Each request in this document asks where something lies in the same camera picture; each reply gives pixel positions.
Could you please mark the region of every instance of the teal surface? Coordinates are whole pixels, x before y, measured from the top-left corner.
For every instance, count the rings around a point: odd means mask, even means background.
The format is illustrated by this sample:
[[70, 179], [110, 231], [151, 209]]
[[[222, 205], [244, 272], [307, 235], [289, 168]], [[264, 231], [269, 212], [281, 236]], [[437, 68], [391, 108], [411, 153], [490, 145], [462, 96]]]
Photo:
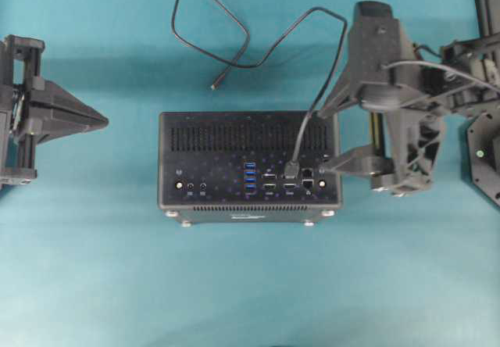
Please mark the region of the teal surface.
[[[500, 345], [500, 213], [463, 175], [463, 121], [435, 186], [405, 199], [344, 179], [345, 207], [297, 224], [183, 229], [156, 206], [162, 111], [305, 109], [339, 25], [311, 17], [257, 70], [222, 70], [170, 33], [174, 0], [0, 0], [0, 34], [46, 41], [42, 74], [105, 114], [104, 131], [37, 151], [39, 178], [0, 194], [1, 346]], [[223, 0], [248, 61], [300, 13], [358, 0]], [[477, 36], [473, 0], [381, 0], [432, 48]], [[179, 31], [229, 56], [238, 29], [183, 0]], [[341, 115], [343, 149], [366, 114]]]

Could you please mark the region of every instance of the port label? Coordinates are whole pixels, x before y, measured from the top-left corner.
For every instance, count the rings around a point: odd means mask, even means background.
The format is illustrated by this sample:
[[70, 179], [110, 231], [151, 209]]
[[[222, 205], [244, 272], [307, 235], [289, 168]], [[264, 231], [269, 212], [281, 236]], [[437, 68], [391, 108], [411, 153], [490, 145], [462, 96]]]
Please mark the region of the port label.
[[254, 216], [252, 214], [231, 214], [232, 220], [261, 220], [266, 216]]

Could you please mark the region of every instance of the bottom vent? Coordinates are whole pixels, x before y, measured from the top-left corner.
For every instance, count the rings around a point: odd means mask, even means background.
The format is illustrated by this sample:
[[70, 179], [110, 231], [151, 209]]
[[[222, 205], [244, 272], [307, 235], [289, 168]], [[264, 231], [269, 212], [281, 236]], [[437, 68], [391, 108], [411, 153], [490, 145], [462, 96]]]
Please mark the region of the bottom vent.
[[307, 210], [307, 205], [193, 206], [195, 212], [246, 212]]

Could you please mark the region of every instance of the black cable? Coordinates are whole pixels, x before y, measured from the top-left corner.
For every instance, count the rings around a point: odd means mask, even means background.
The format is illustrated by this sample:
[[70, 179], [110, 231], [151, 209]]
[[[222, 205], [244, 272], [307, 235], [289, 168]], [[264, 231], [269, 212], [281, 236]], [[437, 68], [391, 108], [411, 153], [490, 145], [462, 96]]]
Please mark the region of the black cable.
[[389, 70], [390, 68], [399, 67], [399, 66], [425, 66], [425, 67], [430, 67], [430, 68], [436, 68], [438, 70], [443, 70], [445, 72], [453, 73], [456, 76], [470, 80], [476, 84], [481, 85], [482, 87], [491, 89], [492, 91], [494, 91], [496, 93], [500, 93], [500, 88], [497, 88], [493, 84], [490, 84], [486, 81], [478, 79], [477, 77], [471, 75], [470, 73], [462, 72], [460, 70], [457, 70], [456, 68], [446, 66], [444, 64], [427, 62], [425, 60], [399, 60], [397, 62], [383, 64], [382, 69]]
[[418, 45], [415, 48], [414, 52], [418, 52], [419, 50], [424, 50], [425, 52], [428, 52], [429, 54], [434, 55], [436, 58], [439, 58], [439, 59], [441, 58], [441, 56], [437, 52], [435, 52], [432, 48], [430, 48], [429, 45], [425, 45], [425, 44]]
[[[175, 35], [175, 37], [179, 41], [181, 41], [185, 45], [187, 45], [191, 48], [195, 48], [196, 50], [199, 50], [199, 51], [205, 53], [204, 50], [202, 50], [202, 49], [198, 48], [197, 46], [194, 46], [192, 43], [184, 40], [177, 33], [177, 31], [175, 29], [175, 16], [177, 14], [179, 1], [180, 0], [175, 0], [175, 5], [173, 7], [173, 12], [172, 12], [171, 26], [172, 26], [173, 34]], [[246, 51], [246, 49], [248, 47], [248, 43], [250, 42], [250, 32], [248, 32], [248, 29], [246, 28], [246, 26], [225, 5], [223, 5], [219, 0], [213, 0], [213, 1], [226, 13], [226, 15], [228, 15], [245, 32], [245, 42], [243, 43], [240, 50], [237, 52], [237, 54], [234, 56], [234, 58], [232, 60], [232, 62], [235, 63], [241, 58], [241, 56], [243, 55], [243, 53]], [[222, 82], [222, 80], [225, 78], [225, 76], [229, 73], [231, 67], [232, 67], [232, 65], [228, 64], [227, 67], [219, 74], [219, 76], [216, 77], [216, 79], [212, 83], [212, 86], [211, 86], [212, 89], [216, 89], [219, 86], [219, 84]]]
[[[348, 27], [348, 23], [347, 23], [347, 20], [337, 14], [337, 13], [334, 13], [333, 11], [330, 11], [329, 9], [325, 9], [324, 7], [312, 7], [311, 9], [308, 9], [307, 11], [305, 11], [302, 15], [300, 15], [300, 17], [295, 21], [293, 22], [292, 25], [290, 25], [290, 27], [271, 45], [270, 49], [264, 54], [264, 56], [262, 57], [262, 59], [260, 59], [257, 63], [252, 63], [252, 64], [240, 64], [240, 63], [237, 63], [234, 61], [234, 59], [231, 61], [231, 60], [228, 60], [228, 59], [224, 59], [224, 58], [221, 58], [203, 48], [199, 48], [198, 46], [192, 44], [191, 42], [187, 41], [186, 39], [182, 38], [178, 33], [177, 33], [177, 30], [175, 28], [175, 18], [176, 18], [176, 14], [177, 14], [177, 10], [178, 10], [178, 7], [179, 7], [179, 1], [180, 0], [175, 0], [175, 4], [173, 6], [173, 12], [172, 12], [172, 19], [170, 21], [170, 25], [172, 27], [172, 32], [173, 34], [175, 35], [175, 37], [181, 41], [183, 44], [185, 44], [186, 46], [190, 47], [190, 48], [193, 48], [194, 50], [197, 50], [199, 51], [200, 53], [204, 54], [204, 55], [207, 55], [215, 60], [218, 60], [219, 62], [222, 62], [222, 63], [226, 63], [228, 66], [232, 66], [232, 67], [237, 67], [237, 68], [244, 68], [244, 69], [251, 69], [251, 68], [256, 68], [258, 66], [261, 66], [268, 58], [269, 56], [271, 55], [271, 53], [274, 51], [274, 49], [302, 22], [304, 21], [304, 19], [311, 15], [312, 13], [316, 12], [316, 11], [320, 11], [322, 13], [326, 13], [327, 15], [329, 16], [332, 16], [333, 18], [337, 19], [337, 20], [340, 20], [342, 22], [342, 32], [341, 32], [341, 38], [340, 38], [340, 41], [338, 43], [338, 47], [337, 47], [337, 53], [335, 55], [335, 58], [334, 58], [334, 62], [333, 62], [333, 65], [330, 69], [330, 72], [328, 73], [328, 76], [327, 76], [327, 79], [325, 80], [325, 82], [323, 83], [323, 86], [321, 87], [318, 95], [316, 96], [316, 99], [314, 100], [314, 102], [312, 103], [311, 107], [309, 107], [309, 110], [307, 111], [307, 113], [305, 114], [304, 116], [304, 119], [302, 120], [302, 124], [298, 130], [298, 135], [297, 135], [297, 140], [295, 142], [295, 148], [294, 148], [294, 152], [293, 152], [293, 156], [291, 158], [291, 161], [287, 163], [287, 168], [288, 168], [288, 173], [289, 174], [294, 174], [296, 173], [293, 177], [296, 177], [298, 175], [298, 155], [300, 153], [300, 148], [301, 148], [301, 145], [302, 145], [302, 138], [304, 136], [304, 132], [305, 132], [305, 128], [307, 127], [307, 123], [309, 122], [309, 120], [311, 119], [311, 116], [313, 115], [313, 111], [314, 109], [316, 108], [316, 105], [319, 103], [319, 101], [321, 100], [321, 98], [323, 97], [326, 89], [328, 88], [328, 85], [330, 84], [331, 82], [331, 79], [335, 73], [335, 70], [337, 69], [337, 66], [338, 66], [338, 61], [340, 59], [340, 56], [341, 56], [341, 52], [342, 52], [342, 49], [344, 48], [344, 42], [345, 42], [345, 35], [347, 33], [347, 27]], [[238, 23], [238, 25], [240, 25], [241, 28], [243, 28], [245, 31], [246, 31], [246, 28], [245, 26], [232, 14], [230, 13], [230, 11], [222, 4], [220, 3], [218, 0], [214, 0], [217, 5], [219, 7], [221, 7], [224, 12], [226, 14], [228, 14], [236, 23]]]

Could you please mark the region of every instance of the vent slot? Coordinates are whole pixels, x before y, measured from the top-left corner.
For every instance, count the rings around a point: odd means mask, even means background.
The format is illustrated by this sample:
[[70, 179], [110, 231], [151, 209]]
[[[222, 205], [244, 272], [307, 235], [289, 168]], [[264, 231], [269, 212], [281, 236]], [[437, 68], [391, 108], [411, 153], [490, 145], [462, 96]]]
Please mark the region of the vent slot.
[[[287, 124], [210, 124], [170, 128], [172, 152], [291, 151], [298, 125]], [[328, 150], [327, 126], [309, 123], [302, 140], [302, 151]]]
[[247, 212], [307, 210], [307, 205], [193, 206], [195, 212]]

